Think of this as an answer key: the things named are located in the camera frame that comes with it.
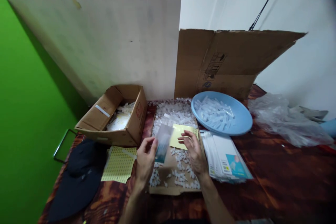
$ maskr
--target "plastic bowl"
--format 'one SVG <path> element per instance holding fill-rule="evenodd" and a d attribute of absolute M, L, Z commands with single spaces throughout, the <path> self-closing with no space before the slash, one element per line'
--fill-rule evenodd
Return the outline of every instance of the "plastic bowl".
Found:
<path fill-rule="evenodd" d="M 207 124 L 205 124 L 205 122 L 196 113 L 194 104 L 197 100 L 203 101 L 203 99 L 206 96 L 208 96 L 208 98 L 210 99 L 217 98 L 219 101 L 222 101 L 224 104 L 231 106 L 232 112 L 234 114 L 235 125 L 231 124 L 230 128 L 225 128 L 224 130 L 221 131 L 216 128 L 209 127 Z M 247 108 L 235 98 L 229 95 L 223 94 L 223 93 L 214 92 L 214 91 L 206 91 L 206 92 L 198 93 L 191 100 L 191 110 L 200 124 L 202 124 L 208 130 L 215 132 L 217 134 L 220 134 L 220 135 L 231 135 L 231 136 L 243 135 L 252 128 L 253 120 Z"/>

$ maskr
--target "cardboard box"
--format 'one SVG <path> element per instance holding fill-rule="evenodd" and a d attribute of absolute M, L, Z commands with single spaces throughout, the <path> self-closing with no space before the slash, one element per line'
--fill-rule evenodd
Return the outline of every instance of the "cardboard box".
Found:
<path fill-rule="evenodd" d="M 120 104 L 135 102 L 125 129 L 104 131 Z M 147 100 L 142 86 L 111 86 L 77 123 L 75 129 L 88 138 L 109 145 L 138 146 L 145 124 Z"/>
<path fill-rule="evenodd" d="M 244 100 L 257 75 L 305 33 L 181 29 L 174 97 L 217 91 Z"/>

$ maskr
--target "person's left hand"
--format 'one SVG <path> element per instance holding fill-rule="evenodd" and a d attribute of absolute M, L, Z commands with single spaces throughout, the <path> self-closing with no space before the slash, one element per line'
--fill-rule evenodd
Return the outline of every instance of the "person's left hand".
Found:
<path fill-rule="evenodd" d="M 155 153 L 158 148 L 155 137 L 145 138 L 137 150 L 136 185 L 144 189 L 153 173 Z"/>

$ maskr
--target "yellow sticker sheet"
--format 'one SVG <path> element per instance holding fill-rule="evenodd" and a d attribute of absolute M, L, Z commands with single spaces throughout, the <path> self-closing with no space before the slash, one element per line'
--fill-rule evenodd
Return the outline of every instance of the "yellow sticker sheet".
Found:
<path fill-rule="evenodd" d="M 198 129 L 194 127 L 174 124 L 173 128 L 174 128 L 174 131 L 169 141 L 169 145 L 171 147 L 187 150 L 187 147 L 183 143 L 179 143 L 179 140 L 178 140 L 178 138 L 181 137 L 181 133 L 184 133 L 184 130 L 191 131 L 197 136 L 197 139 L 198 139 Z"/>
<path fill-rule="evenodd" d="M 101 181 L 117 181 L 126 183 L 132 173 L 137 155 L 136 148 L 111 146 Z"/>

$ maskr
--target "green backdrop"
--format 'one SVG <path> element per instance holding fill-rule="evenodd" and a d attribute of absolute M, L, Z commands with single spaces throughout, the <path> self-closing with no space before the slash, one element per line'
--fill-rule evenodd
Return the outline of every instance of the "green backdrop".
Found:
<path fill-rule="evenodd" d="M 36 223 L 62 166 L 53 153 L 87 105 L 7 0 L 0 10 L 0 222 Z"/>

